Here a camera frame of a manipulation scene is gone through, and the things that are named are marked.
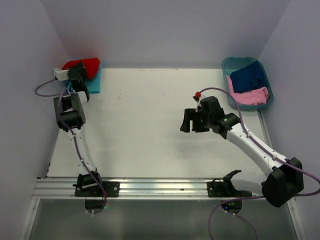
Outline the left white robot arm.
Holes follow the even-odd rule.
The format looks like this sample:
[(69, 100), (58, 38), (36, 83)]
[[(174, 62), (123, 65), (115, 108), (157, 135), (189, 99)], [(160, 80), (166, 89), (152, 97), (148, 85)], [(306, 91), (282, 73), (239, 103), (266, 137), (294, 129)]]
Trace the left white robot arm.
[(84, 132), (86, 117), (83, 104), (90, 99), (85, 84), (85, 66), (79, 62), (66, 70), (57, 69), (55, 76), (58, 80), (66, 80), (71, 84), (71, 89), (64, 87), (59, 96), (53, 99), (53, 103), (56, 123), (67, 134), (75, 152), (78, 171), (75, 187), (92, 196), (99, 196), (103, 193), (104, 184), (89, 153)]

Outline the navy blue t shirt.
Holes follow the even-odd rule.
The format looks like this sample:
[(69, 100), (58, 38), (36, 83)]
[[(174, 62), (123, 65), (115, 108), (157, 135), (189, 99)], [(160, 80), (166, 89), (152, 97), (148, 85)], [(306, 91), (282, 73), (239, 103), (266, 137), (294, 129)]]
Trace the navy blue t shirt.
[(267, 86), (267, 78), (258, 61), (232, 72), (230, 78), (235, 93), (245, 93)]

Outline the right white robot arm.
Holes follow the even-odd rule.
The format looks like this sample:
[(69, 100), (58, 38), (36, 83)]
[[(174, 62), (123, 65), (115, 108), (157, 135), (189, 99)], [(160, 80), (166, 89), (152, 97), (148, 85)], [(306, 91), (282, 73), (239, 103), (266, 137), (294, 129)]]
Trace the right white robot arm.
[(213, 131), (242, 150), (262, 171), (262, 175), (236, 169), (207, 183), (209, 197), (249, 197), (262, 195), (274, 207), (281, 207), (304, 189), (302, 163), (287, 159), (244, 126), (234, 113), (226, 114), (214, 96), (195, 97), (196, 108), (186, 108), (180, 131)]

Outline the teal plastic basket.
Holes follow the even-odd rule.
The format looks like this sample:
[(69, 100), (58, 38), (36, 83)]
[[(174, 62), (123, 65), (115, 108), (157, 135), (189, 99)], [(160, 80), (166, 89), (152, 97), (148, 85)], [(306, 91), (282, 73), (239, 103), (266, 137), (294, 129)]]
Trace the teal plastic basket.
[(228, 57), (221, 63), (226, 91), (232, 108), (244, 111), (262, 110), (274, 100), (263, 65), (252, 57)]

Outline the pink t shirt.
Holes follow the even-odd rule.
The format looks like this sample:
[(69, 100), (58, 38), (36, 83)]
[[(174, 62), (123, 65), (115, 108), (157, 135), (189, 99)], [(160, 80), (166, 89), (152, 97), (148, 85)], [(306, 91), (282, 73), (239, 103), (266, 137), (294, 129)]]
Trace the pink t shirt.
[(237, 93), (234, 92), (231, 77), (227, 75), (226, 79), (230, 95), (236, 100), (239, 105), (263, 105), (267, 103), (270, 95), (268, 89), (265, 86), (247, 92)]

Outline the red t shirt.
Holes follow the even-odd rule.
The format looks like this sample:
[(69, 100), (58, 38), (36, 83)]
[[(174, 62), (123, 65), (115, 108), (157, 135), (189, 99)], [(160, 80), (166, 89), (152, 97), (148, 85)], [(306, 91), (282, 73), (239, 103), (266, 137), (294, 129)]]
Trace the red t shirt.
[(98, 58), (83, 58), (78, 60), (68, 61), (62, 67), (62, 70), (68, 70), (71, 67), (75, 67), (77, 64), (82, 63), (85, 68), (86, 77), (92, 81), (97, 75), (100, 69), (100, 60)]

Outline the folded teal t shirt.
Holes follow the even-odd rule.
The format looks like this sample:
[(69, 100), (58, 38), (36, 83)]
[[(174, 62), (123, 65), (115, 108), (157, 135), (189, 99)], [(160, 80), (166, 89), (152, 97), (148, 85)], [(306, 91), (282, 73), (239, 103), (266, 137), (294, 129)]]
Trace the folded teal t shirt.
[[(102, 64), (100, 64), (99, 71), (93, 80), (89, 80), (85, 75), (84, 82), (85, 82), (87, 91), (84, 91), (84, 92), (87, 96), (92, 94), (99, 94), (101, 92), (101, 78), (102, 78)], [(69, 80), (67, 83), (67, 89), (70, 92), (79, 92), (79, 91), (73, 90)]]

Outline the aluminium mounting rail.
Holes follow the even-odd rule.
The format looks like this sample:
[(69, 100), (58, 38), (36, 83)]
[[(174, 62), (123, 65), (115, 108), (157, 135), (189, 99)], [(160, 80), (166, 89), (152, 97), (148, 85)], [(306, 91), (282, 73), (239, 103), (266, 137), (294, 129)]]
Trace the aluminium mounting rail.
[[(115, 184), (111, 200), (207, 200), (208, 178), (104, 178)], [(33, 199), (76, 199), (75, 178), (48, 177), (36, 181)]]

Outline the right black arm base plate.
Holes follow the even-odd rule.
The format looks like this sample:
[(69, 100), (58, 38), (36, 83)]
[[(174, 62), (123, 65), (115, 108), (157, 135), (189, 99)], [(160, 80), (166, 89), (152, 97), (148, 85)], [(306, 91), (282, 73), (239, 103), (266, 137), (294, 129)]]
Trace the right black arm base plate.
[(242, 198), (251, 197), (252, 193), (245, 190), (236, 190), (231, 183), (215, 178), (206, 183), (209, 198)]

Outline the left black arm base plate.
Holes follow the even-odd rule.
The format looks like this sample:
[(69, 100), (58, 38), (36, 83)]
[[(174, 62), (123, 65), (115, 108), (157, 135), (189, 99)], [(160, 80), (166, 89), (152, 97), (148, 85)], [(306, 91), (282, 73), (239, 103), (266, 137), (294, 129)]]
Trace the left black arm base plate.
[[(98, 186), (97, 183), (87, 185), (84, 188), (81, 188), (76, 184), (73, 184), (72, 186), (75, 187), (74, 195), (76, 197), (103, 197), (102, 188)], [(118, 181), (103, 181), (102, 187), (106, 193), (107, 198), (117, 198), (119, 196), (120, 183)]]

